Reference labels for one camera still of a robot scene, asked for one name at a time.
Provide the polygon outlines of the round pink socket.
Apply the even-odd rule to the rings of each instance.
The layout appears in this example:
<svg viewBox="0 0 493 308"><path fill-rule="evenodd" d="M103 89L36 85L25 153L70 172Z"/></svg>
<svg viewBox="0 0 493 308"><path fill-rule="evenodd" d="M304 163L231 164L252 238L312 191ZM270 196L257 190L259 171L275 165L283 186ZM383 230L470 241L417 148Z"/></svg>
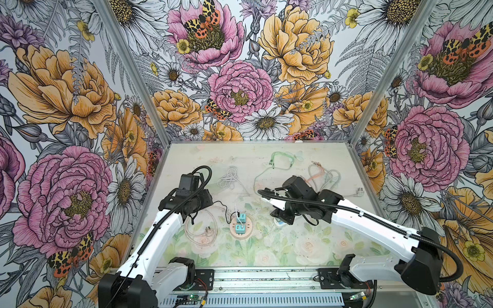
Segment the round pink socket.
<svg viewBox="0 0 493 308"><path fill-rule="evenodd" d="M234 217L229 224L229 228L232 236L238 240L249 238L254 231L253 222L245 213Z"/></svg>

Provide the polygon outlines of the teal charger adapter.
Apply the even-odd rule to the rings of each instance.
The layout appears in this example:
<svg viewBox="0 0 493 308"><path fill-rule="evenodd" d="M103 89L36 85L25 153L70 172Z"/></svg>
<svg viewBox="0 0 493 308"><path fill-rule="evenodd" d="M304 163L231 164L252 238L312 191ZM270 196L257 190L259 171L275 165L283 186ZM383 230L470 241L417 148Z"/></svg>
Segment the teal charger adapter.
<svg viewBox="0 0 493 308"><path fill-rule="evenodd" d="M236 221L241 224L245 224L247 222L247 216L245 213L239 213L236 216Z"/></svg>
<svg viewBox="0 0 493 308"><path fill-rule="evenodd" d="M244 235L244 234L246 234L246 231L247 231L246 227L247 227L246 224L239 223L239 224L235 225L234 230L235 230L237 235Z"/></svg>

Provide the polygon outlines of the white blue power strip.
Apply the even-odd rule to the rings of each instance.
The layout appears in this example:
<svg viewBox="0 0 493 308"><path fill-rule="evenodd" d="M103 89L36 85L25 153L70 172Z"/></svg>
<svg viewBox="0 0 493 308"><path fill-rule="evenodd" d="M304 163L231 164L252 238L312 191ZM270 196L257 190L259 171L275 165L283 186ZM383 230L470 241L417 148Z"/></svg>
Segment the white blue power strip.
<svg viewBox="0 0 493 308"><path fill-rule="evenodd" d="M277 228L282 228L286 225L286 223L283 222L282 220L280 220L279 218L274 218L273 219L273 225Z"/></svg>

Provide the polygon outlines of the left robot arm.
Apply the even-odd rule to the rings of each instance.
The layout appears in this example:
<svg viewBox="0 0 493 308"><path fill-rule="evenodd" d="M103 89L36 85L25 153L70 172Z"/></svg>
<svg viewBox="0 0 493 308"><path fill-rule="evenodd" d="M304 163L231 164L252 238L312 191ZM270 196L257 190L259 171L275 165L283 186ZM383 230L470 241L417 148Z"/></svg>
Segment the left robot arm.
<svg viewBox="0 0 493 308"><path fill-rule="evenodd" d="M209 286L196 275L195 262L173 258L157 272L158 263L187 219L210 207L213 198L205 188L212 178L209 166L183 174L179 186L160 202L153 225L136 251L115 274L106 274L98 285L99 307L158 307L178 287Z"/></svg>

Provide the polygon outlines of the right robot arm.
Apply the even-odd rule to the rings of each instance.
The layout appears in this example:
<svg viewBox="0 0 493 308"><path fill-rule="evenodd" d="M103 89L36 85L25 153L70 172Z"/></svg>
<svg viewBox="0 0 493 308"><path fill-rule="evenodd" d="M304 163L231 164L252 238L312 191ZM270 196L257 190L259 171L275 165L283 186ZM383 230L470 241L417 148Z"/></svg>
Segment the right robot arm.
<svg viewBox="0 0 493 308"><path fill-rule="evenodd" d="M457 254L441 245L439 235L424 227L405 227L353 204L336 192L316 192L298 176L281 187L260 189L259 195L274 207L271 216L292 225L299 216L345 227L362 234L392 253L392 256L362 257L347 254L333 274L318 270L321 287L330 283L346 288L357 284L375 286L379 281L402 282L411 289L435 295L441 284L460 278L464 266Z"/></svg>

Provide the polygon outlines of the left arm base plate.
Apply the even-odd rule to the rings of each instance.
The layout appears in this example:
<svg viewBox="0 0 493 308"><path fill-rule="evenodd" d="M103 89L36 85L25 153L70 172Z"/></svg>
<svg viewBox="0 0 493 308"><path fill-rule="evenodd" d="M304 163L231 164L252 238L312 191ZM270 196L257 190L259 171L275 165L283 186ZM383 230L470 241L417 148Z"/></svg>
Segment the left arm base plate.
<svg viewBox="0 0 493 308"><path fill-rule="evenodd" d="M214 287L214 270L197 269L193 282L183 285L182 291L212 291Z"/></svg>

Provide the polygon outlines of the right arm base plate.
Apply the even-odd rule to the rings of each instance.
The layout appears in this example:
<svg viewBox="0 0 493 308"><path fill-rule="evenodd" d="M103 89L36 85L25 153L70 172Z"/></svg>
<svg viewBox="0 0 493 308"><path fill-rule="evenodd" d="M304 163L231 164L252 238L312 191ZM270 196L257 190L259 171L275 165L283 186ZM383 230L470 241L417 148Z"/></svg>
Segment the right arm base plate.
<svg viewBox="0 0 493 308"><path fill-rule="evenodd" d="M319 268L314 281L320 284L322 290L344 290L344 289L361 289L372 290L373 281L359 281L349 272L339 274L338 268Z"/></svg>

